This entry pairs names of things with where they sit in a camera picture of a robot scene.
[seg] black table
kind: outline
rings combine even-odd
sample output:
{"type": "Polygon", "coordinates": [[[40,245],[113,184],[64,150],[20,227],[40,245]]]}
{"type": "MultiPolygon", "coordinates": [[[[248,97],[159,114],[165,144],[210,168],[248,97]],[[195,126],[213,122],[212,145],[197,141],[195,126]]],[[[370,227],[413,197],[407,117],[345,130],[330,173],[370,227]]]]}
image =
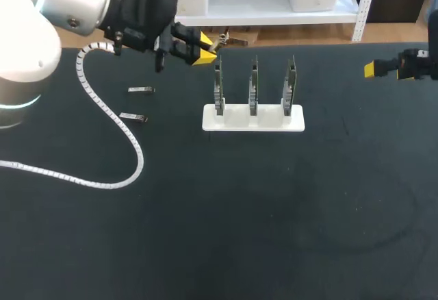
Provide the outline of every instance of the black table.
{"type": "MultiPolygon", "coordinates": [[[[208,134],[213,66],[91,53],[90,83],[132,124],[146,170],[115,191],[0,169],[0,299],[419,299],[438,294],[438,83],[365,80],[363,66],[420,45],[230,49],[227,103],[279,102],[296,56],[299,134],[208,134]],[[128,86],[156,86],[152,97],[128,86]]],[[[0,158],[117,182],[135,154],[63,52],[0,158]]]]}

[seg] wooden floor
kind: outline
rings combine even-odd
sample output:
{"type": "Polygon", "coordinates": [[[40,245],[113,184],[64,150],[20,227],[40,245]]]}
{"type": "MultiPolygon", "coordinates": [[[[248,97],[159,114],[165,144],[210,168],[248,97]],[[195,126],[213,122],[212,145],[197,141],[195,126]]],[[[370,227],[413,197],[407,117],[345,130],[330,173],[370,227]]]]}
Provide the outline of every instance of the wooden floor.
{"type": "MultiPolygon", "coordinates": [[[[422,13],[415,24],[368,24],[362,42],[427,42],[427,25],[424,12],[429,5],[426,0],[422,13]]],[[[354,24],[293,25],[262,27],[256,46],[278,45],[323,45],[351,43],[354,24]]],[[[103,40],[102,31],[82,38],[59,29],[64,47],[83,47],[91,42],[103,40]]]]}

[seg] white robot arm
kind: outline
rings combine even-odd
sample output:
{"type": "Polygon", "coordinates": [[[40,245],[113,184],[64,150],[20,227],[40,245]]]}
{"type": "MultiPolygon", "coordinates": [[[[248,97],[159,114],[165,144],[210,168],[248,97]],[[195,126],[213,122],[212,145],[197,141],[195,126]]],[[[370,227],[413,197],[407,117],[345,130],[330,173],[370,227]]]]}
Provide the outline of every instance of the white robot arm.
{"type": "Polygon", "coordinates": [[[167,53],[188,64],[210,63],[211,42],[199,27],[175,23],[177,0],[0,0],[0,128],[19,124],[35,103],[61,56],[54,26],[81,36],[96,28],[114,41],[156,55],[156,70],[167,53]]]}

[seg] small metal part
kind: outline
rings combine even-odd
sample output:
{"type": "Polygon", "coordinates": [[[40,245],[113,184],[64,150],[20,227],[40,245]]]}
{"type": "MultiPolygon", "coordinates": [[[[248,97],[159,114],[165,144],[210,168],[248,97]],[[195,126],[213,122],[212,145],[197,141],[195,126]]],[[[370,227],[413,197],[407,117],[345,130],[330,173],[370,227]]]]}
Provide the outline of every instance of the small metal part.
{"type": "Polygon", "coordinates": [[[214,106],[218,116],[224,115],[224,88],[222,83],[222,58],[219,59],[219,64],[215,65],[214,69],[214,106]]]}
{"type": "Polygon", "coordinates": [[[145,123],[148,121],[147,117],[144,115],[136,115],[136,114],[128,114],[128,113],[120,113],[120,118],[125,118],[127,120],[132,120],[139,123],[145,123]]]}
{"type": "Polygon", "coordinates": [[[257,116],[259,104],[259,62],[257,56],[252,63],[251,76],[249,78],[249,110],[251,116],[257,116]]]}
{"type": "Polygon", "coordinates": [[[214,43],[210,46],[209,52],[216,52],[217,50],[225,47],[228,44],[228,40],[230,38],[230,27],[227,27],[225,29],[225,32],[223,34],[219,35],[219,38],[214,41],[214,43]]]}
{"type": "Polygon", "coordinates": [[[81,25],[81,23],[77,20],[77,19],[75,19],[75,18],[69,18],[68,20],[67,20],[67,23],[68,23],[68,25],[71,27],[71,28],[78,28],[80,25],[81,25]]]}
{"type": "Polygon", "coordinates": [[[294,104],[295,86],[296,86],[296,66],[295,57],[289,60],[283,88],[283,109],[285,116],[291,116],[292,106],[294,104]]]}
{"type": "Polygon", "coordinates": [[[153,88],[152,86],[141,86],[128,89],[128,93],[142,93],[144,95],[152,95],[154,92],[155,88],[153,88]]]}

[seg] metal clip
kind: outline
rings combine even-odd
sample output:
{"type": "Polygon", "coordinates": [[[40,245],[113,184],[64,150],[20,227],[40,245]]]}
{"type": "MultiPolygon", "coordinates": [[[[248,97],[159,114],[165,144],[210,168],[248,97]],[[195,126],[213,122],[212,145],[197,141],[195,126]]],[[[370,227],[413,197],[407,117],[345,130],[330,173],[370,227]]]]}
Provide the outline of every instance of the metal clip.
{"type": "Polygon", "coordinates": [[[296,86],[296,67],[295,56],[292,57],[292,61],[289,60],[287,64],[287,72],[285,77],[285,83],[283,88],[283,109],[285,116],[291,116],[292,106],[294,104],[295,86],[296,86]]]}
{"type": "Polygon", "coordinates": [[[257,56],[253,60],[251,76],[249,78],[249,110],[251,116],[257,116],[259,105],[259,62],[257,56]]]}
{"type": "Polygon", "coordinates": [[[155,88],[153,88],[152,86],[128,88],[128,93],[142,93],[144,95],[152,95],[154,92],[155,92],[155,88]]]}
{"type": "Polygon", "coordinates": [[[125,118],[127,120],[132,120],[139,123],[145,123],[148,121],[147,117],[144,115],[136,115],[136,114],[128,114],[128,113],[120,113],[120,118],[125,118]]]}
{"type": "Polygon", "coordinates": [[[224,87],[222,83],[222,58],[219,60],[219,64],[215,65],[214,69],[214,106],[218,116],[224,115],[225,103],[224,103],[224,87]]]}

